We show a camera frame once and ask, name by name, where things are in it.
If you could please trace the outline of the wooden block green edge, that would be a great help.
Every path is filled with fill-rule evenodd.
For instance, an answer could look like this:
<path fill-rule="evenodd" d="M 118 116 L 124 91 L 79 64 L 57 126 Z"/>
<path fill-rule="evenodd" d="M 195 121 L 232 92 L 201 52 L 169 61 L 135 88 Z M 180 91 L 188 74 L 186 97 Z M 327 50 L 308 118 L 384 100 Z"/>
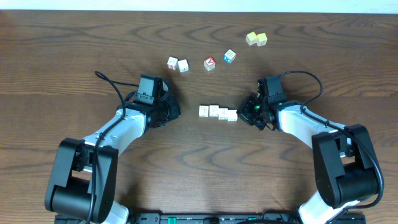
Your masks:
<path fill-rule="evenodd" d="M 209 106 L 209 117 L 218 117 L 219 116 L 219 106 L 218 105 L 210 105 Z"/>

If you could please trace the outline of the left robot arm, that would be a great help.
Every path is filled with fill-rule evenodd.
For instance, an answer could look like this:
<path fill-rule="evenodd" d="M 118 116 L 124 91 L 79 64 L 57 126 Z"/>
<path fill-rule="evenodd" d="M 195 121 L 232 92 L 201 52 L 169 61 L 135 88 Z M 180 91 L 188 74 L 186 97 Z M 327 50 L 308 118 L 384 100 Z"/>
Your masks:
<path fill-rule="evenodd" d="M 87 223 L 127 220 L 128 209 L 114 201 L 118 157 L 149 128 L 159 128 L 180 116 L 179 103 L 169 95 L 148 105 L 137 95 L 115 116 L 83 139 L 65 138 L 58 146 L 45 208 Z"/>

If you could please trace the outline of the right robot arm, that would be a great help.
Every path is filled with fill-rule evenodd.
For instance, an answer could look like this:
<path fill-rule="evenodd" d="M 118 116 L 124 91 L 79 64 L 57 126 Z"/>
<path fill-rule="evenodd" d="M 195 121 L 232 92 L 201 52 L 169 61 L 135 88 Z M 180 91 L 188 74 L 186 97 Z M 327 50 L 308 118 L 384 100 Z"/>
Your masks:
<path fill-rule="evenodd" d="M 260 130 L 291 134 L 311 150 L 317 191 L 302 204 L 299 223 L 333 223 L 351 209 L 377 205 L 384 178 L 368 130 L 331 122 L 284 95 L 250 96 L 238 116 Z"/>

